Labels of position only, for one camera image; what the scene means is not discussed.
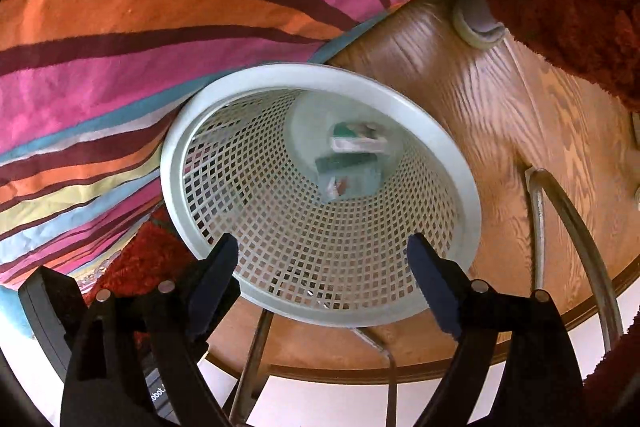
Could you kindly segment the white mesh trash basket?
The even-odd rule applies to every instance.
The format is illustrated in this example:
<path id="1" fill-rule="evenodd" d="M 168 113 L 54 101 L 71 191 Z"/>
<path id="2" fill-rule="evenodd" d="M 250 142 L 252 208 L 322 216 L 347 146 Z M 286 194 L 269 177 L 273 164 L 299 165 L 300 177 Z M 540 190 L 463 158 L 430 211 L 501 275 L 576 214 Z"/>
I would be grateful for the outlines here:
<path id="1" fill-rule="evenodd" d="M 194 95 L 170 127 L 160 183 L 186 246 L 238 241 L 243 297 L 330 327 L 426 308 L 406 247 L 423 234 L 469 269 L 480 199 L 447 131 L 402 94 L 347 70 L 269 64 Z"/>

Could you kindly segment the striped colourful bed sheet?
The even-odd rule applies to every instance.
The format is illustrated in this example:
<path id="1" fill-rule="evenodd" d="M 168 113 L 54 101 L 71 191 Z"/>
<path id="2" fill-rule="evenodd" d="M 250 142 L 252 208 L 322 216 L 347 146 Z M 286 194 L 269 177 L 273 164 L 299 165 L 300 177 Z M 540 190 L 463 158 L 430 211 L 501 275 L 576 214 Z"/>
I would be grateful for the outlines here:
<path id="1" fill-rule="evenodd" d="M 96 278 L 160 200 L 179 106 L 235 69 L 329 60 L 409 0 L 1 0 L 1 299 Z"/>

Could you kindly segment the grey slipper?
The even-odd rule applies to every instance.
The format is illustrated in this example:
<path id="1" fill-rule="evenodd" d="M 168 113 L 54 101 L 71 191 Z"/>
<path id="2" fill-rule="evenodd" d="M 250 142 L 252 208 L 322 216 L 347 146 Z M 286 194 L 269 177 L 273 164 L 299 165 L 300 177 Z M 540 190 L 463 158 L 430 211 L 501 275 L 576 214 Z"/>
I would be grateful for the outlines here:
<path id="1" fill-rule="evenodd" d="M 456 0 L 451 21 L 458 36 L 475 49 L 488 50 L 506 35 L 506 28 L 491 15 L 486 0 Z"/>

